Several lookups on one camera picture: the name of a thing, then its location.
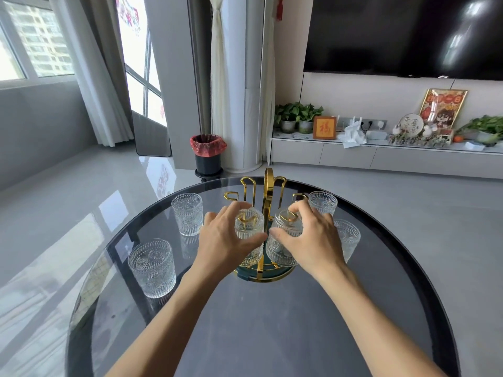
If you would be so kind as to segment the person's right hand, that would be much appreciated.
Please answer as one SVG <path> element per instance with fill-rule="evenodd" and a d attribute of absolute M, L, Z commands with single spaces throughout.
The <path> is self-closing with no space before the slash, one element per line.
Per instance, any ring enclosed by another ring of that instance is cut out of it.
<path fill-rule="evenodd" d="M 333 217 L 311 208 L 307 200 L 292 203 L 288 210 L 299 213 L 303 224 L 301 249 L 292 253 L 297 263 L 315 279 L 328 270 L 346 268 Z"/>

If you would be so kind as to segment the person's left hand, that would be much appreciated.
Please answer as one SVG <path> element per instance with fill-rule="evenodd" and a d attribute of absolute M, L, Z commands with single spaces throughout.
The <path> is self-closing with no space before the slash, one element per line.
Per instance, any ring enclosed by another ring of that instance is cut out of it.
<path fill-rule="evenodd" d="M 199 247 L 192 267 L 205 277 L 217 282 L 233 272 L 249 253 L 239 253 L 235 221 L 241 209 L 248 209 L 249 202 L 232 202 L 218 213 L 207 212 L 200 228 Z"/>

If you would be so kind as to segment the embossed clear glass cup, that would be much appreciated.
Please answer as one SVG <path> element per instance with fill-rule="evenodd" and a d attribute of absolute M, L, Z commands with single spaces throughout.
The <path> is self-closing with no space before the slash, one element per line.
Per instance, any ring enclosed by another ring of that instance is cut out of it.
<path fill-rule="evenodd" d="M 202 197 L 196 193 L 184 193 L 175 197 L 171 206 L 180 234 L 186 237 L 199 234 L 204 222 Z"/>
<path fill-rule="evenodd" d="M 235 221 L 235 231 L 239 239 L 248 239 L 257 233 L 263 233 L 265 226 L 264 215 L 257 209 L 241 209 Z M 251 267 L 259 262 L 264 252 L 264 244 L 261 243 L 241 262 L 240 267 Z"/>
<path fill-rule="evenodd" d="M 281 228 L 291 237 L 298 237 L 303 232 L 303 224 L 299 213 L 293 213 L 288 209 L 279 211 L 271 225 L 271 228 Z M 279 266 L 293 267 L 297 265 L 290 251 L 269 233 L 265 247 L 269 259 Z"/>
<path fill-rule="evenodd" d="M 154 239 L 135 246 L 128 266 L 148 298 L 162 298 L 175 287 L 173 249 L 166 240 Z"/>
<path fill-rule="evenodd" d="M 311 208 L 316 209 L 322 215 L 330 214 L 332 217 L 338 205 L 338 199 L 331 193 L 325 191 L 313 191 L 308 195 L 308 202 Z"/>
<path fill-rule="evenodd" d="M 335 219 L 334 225 L 341 240 L 344 261 L 348 263 L 361 240 L 361 233 L 354 224 L 347 220 Z"/>

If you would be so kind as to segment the person's right forearm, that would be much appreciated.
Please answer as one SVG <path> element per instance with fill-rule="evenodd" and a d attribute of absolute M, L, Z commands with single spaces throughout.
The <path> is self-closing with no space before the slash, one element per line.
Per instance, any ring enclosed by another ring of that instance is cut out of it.
<path fill-rule="evenodd" d="M 330 296 L 373 377 L 447 377 L 369 298 L 345 265 L 309 271 Z"/>

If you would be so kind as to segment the person's left forearm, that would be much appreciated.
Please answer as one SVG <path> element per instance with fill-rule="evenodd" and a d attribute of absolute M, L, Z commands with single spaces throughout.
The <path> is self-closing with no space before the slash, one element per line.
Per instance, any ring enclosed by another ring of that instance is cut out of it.
<path fill-rule="evenodd" d="M 193 265 L 173 296 L 105 377 L 174 377 L 205 305 L 235 267 Z"/>

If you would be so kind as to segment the gold cup rack green base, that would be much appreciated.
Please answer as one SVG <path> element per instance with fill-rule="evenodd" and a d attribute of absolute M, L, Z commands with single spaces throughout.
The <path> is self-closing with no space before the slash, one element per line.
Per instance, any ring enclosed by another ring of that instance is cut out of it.
<path fill-rule="evenodd" d="M 258 182 L 253 177 L 242 177 L 240 182 L 243 185 L 243 200 L 247 200 L 247 189 L 253 187 L 252 207 L 255 208 L 255 198 Z M 263 181 L 263 200 L 261 213 L 265 218 L 264 233 L 269 233 L 275 215 L 284 210 L 282 201 L 287 185 L 287 179 L 282 176 L 274 177 L 273 170 L 267 168 Z M 237 267 L 235 273 L 238 278 L 248 282 L 266 283 L 274 282 L 290 274 L 295 266 L 279 266 L 269 259 L 265 252 L 267 241 L 264 242 L 264 252 L 259 262 L 251 267 Z"/>

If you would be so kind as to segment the black bin with red bag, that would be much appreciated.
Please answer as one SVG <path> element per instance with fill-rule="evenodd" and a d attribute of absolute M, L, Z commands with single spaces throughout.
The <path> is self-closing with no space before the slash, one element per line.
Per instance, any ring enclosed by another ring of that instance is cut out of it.
<path fill-rule="evenodd" d="M 227 148 L 223 138 L 214 134 L 194 135 L 190 145 L 196 159 L 195 175 L 202 182 L 219 179 L 223 174 L 221 155 Z"/>

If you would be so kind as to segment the white television cabinet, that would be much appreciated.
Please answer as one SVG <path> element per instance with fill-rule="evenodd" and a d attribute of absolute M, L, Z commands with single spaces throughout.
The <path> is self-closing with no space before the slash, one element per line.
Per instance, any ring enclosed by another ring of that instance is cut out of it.
<path fill-rule="evenodd" d="M 462 143 L 424 147 L 368 140 L 366 144 L 346 149 L 340 140 L 315 140 L 311 134 L 274 131 L 267 161 L 503 180 L 503 144 L 470 151 Z"/>

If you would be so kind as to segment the gold framed calligraphy picture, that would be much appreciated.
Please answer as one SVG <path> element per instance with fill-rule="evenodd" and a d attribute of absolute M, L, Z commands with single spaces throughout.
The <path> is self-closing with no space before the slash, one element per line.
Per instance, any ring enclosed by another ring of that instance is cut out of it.
<path fill-rule="evenodd" d="M 314 140 L 336 140 L 337 139 L 337 116 L 315 116 L 313 120 Z"/>

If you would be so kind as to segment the crumpled white tissue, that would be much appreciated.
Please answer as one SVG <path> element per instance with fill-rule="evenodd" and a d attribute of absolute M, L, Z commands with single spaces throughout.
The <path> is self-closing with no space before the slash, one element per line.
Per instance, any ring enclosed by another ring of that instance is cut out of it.
<path fill-rule="evenodd" d="M 337 135 L 337 139 L 341 141 L 344 149 L 357 147 L 367 144 L 366 134 L 361 130 L 361 122 L 355 121 Z"/>

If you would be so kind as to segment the green potted plant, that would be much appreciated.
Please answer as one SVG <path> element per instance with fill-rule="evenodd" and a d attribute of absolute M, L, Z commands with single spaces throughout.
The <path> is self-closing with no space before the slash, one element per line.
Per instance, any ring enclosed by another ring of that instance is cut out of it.
<path fill-rule="evenodd" d="M 286 134 L 296 132 L 301 118 L 300 110 L 299 102 L 276 105 L 273 127 Z"/>
<path fill-rule="evenodd" d="M 301 134 L 311 134 L 313 133 L 314 119 L 317 116 L 321 116 L 324 112 L 324 107 L 315 107 L 312 104 L 299 104 L 298 105 L 298 131 Z"/>

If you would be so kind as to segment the white standing air conditioner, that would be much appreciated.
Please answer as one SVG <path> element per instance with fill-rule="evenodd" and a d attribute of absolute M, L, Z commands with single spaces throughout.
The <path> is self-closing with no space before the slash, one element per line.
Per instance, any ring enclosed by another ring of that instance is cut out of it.
<path fill-rule="evenodd" d="M 246 173 L 269 158 L 275 115 L 277 0 L 209 0 L 211 132 L 227 144 L 222 166 Z"/>

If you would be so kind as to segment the glass balcony door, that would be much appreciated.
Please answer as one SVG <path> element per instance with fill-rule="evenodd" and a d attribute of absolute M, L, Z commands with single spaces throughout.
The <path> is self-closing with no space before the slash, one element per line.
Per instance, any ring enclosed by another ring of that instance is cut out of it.
<path fill-rule="evenodd" d="M 144 0 L 115 0 L 136 152 L 170 157 L 165 108 Z"/>

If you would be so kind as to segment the row of small figurines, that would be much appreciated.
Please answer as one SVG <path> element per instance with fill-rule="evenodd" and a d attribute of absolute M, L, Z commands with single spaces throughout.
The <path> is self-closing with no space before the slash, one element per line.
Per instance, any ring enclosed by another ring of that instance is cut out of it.
<path fill-rule="evenodd" d="M 388 144 L 408 147 L 443 148 L 451 145 L 451 137 L 449 135 L 408 137 L 406 134 L 397 134 L 389 137 Z"/>

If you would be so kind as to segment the round decorated plate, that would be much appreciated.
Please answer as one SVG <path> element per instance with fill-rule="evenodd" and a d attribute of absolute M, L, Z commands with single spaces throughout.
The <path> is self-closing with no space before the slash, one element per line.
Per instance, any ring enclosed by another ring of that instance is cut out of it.
<path fill-rule="evenodd" d="M 399 120 L 398 128 L 406 138 L 414 138 L 423 131 L 424 120 L 418 114 L 409 113 Z"/>

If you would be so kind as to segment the gold framed cartoon picture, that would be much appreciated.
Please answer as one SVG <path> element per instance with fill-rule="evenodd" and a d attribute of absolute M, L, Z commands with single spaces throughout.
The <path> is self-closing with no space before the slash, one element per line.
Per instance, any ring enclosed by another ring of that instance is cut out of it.
<path fill-rule="evenodd" d="M 426 125 L 436 126 L 438 133 L 450 134 L 467 95 L 464 89 L 429 88 L 419 116 Z"/>

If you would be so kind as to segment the grey window curtain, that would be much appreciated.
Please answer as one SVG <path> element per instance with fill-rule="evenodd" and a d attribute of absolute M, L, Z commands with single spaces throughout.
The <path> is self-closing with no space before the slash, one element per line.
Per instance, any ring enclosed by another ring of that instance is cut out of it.
<path fill-rule="evenodd" d="M 115 0 L 49 0 L 97 142 L 134 140 Z"/>

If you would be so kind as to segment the large leafy potted plant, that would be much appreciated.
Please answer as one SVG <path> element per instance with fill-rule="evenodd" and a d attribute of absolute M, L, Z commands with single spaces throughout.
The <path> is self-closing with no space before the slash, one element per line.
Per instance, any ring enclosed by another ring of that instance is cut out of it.
<path fill-rule="evenodd" d="M 503 115 L 484 115 L 470 120 L 456 131 L 465 140 L 472 140 L 489 147 L 503 141 Z"/>

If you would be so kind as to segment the white framed window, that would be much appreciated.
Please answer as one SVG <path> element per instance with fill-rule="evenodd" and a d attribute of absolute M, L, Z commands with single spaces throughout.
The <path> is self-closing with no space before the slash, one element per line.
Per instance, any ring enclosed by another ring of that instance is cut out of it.
<path fill-rule="evenodd" d="M 0 0 L 0 88 L 74 76 L 49 0 Z"/>

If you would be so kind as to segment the grey wall socket strip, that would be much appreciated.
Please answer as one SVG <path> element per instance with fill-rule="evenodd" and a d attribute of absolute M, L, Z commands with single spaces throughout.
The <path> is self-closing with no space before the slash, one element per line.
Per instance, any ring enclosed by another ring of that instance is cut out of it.
<path fill-rule="evenodd" d="M 365 119 L 362 117 L 339 118 L 337 121 L 336 130 L 338 132 L 342 132 L 346 127 L 350 126 L 354 122 L 360 124 L 360 130 L 367 132 L 368 130 L 383 131 L 388 120 Z"/>

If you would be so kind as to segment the black wall television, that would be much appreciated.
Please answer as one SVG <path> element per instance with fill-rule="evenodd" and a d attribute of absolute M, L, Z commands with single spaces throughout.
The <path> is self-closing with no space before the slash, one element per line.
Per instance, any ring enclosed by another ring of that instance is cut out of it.
<path fill-rule="evenodd" d="M 503 81 L 503 0 L 313 0 L 304 71 Z"/>

